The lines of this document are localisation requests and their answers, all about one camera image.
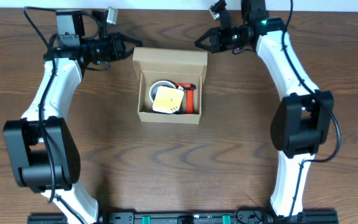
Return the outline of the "yellow sticky note pad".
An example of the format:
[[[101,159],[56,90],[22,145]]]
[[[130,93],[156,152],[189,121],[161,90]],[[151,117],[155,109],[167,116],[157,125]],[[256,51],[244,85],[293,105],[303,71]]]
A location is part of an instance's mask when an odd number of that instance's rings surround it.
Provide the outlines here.
[[[155,112],[173,114],[180,110],[184,91],[166,86],[157,88],[152,109]]]

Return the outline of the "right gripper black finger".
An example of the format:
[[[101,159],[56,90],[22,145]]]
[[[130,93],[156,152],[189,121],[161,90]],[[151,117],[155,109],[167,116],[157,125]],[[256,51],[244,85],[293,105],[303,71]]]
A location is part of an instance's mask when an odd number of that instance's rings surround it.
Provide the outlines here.
[[[201,37],[199,37],[196,41],[195,41],[195,45],[203,45],[203,42],[210,38],[211,36],[211,29],[208,29]]]
[[[195,47],[206,50],[208,52],[215,52],[216,48],[215,45],[211,44],[210,42],[207,44],[203,44],[202,40],[196,40],[195,41]]]

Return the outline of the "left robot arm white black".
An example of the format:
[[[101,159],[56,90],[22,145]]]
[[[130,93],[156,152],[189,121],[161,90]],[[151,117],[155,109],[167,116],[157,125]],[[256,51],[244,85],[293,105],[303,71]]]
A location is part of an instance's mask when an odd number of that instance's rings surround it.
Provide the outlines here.
[[[140,40],[107,31],[117,14],[112,7],[55,11],[57,32],[44,39],[44,75],[36,96],[20,119],[7,121],[3,128],[17,185],[54,203],[66,223],[109,221],[80,181],[80,154],[66,119],[86,71],[130,57],[127,44],[142,45]]]

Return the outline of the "orange utility knife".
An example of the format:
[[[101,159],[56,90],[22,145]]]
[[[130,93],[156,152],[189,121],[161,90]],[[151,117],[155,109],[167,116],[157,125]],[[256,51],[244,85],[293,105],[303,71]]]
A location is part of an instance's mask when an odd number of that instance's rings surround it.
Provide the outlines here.
[[[192,83],[176,83],[175,86],[177,88],[182,87],[184,90],[195,90],[196,85]]]

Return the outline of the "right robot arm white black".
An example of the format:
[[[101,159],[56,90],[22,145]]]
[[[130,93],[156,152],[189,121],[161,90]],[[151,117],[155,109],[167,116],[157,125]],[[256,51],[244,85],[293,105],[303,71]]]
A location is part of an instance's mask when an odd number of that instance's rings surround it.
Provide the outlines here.
[[[280,104],[270,125],[270,137],[278,151],[278,170],[270,206],[276,222],[293,222],[304,214],[303,191],[307,174],[320,145],[328,136],[334,99],[321,91],[305,72],[291,46],[288,22],[270,17],[264,1],[241,1],[243,23],[233,25],[225,1],[209,7],[220,25],[207,30],[195,46],[211,53],[253,51],[267,67]]]

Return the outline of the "white tape roll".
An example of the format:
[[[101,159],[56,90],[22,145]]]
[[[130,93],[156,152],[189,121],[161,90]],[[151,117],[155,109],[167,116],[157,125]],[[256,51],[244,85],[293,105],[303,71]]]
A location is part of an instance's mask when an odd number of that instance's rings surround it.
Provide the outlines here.
[[[152,103],[154,103],[154,99],[156,97],[158,87],[160,87],[160,86],[165,86],[165,87],[169,87],[169,88],[176,88],[175,84],[170,82],[170,81],[168,81],[168,80],[160,80],[160,81],[155,82],[150,87],[150,90],[149,90],[149,98],[150,98]]]

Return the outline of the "brown cardboard box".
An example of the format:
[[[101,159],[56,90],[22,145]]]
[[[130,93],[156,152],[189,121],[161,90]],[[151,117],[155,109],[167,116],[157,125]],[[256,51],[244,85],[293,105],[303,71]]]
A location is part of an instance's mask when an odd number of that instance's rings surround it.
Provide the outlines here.
[[[202,91],[205,81],[208,53],[205,51],[156,49],[136,47],[132,58],[135,74],[140,81],[137,113],[142,122],[199,124],[202,115]],[[186,112],[186,96],[175,114],[152,110],[150,89],[159,81],[190,83],[193,90],[193,112]]]

